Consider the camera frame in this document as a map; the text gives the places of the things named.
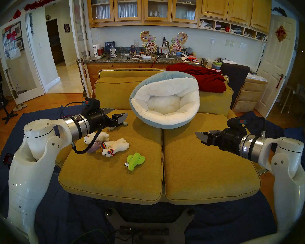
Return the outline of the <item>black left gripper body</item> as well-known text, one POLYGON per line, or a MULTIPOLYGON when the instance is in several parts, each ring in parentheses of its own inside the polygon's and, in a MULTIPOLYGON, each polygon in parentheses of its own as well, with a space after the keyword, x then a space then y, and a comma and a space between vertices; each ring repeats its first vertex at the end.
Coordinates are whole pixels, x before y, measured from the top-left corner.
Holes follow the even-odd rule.
POLYGON ((95 131, 103 130, 106 127, 114 127, 114 122, 115 120, 102 114, 102 109, 91 111, 88 114, 88 123, 90 126, 88 133, 91 134, 95 131))

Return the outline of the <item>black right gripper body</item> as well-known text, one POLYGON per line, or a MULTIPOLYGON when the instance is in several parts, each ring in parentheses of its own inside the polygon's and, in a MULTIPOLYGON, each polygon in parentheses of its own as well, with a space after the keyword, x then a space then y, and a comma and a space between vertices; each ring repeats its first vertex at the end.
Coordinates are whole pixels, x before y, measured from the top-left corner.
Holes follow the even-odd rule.
POLYGON ((239 155, 239 146, 244 137, 243 130, 224 129, 221 134, 213 134, 214 145, 222 151, 239 155))

